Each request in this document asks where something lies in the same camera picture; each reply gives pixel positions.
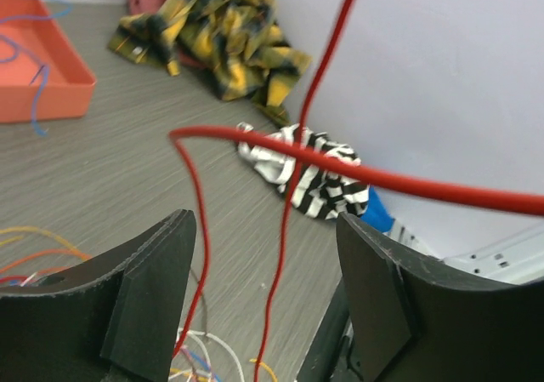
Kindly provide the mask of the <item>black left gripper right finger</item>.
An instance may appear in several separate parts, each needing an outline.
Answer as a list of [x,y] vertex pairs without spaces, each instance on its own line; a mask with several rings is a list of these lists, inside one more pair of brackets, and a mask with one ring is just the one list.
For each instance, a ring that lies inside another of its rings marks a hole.
[[336,237],[363,380],[542,380],[542,282],[460,271],[351,214]]

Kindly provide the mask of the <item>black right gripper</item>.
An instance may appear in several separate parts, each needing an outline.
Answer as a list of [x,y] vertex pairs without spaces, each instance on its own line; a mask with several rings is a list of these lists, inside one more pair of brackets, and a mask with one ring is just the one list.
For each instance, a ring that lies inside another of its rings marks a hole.
[[353,337],[348,298],[340,280],[295,380],[361,381],[355,366]]

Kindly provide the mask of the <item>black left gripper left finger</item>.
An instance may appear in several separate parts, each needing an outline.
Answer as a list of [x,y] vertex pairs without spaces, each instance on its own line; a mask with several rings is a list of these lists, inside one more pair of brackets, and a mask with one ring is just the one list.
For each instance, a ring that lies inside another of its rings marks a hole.
[[2,380],[167,380],[195,240],[195,215],[180,209],[70,269],[2,288]]

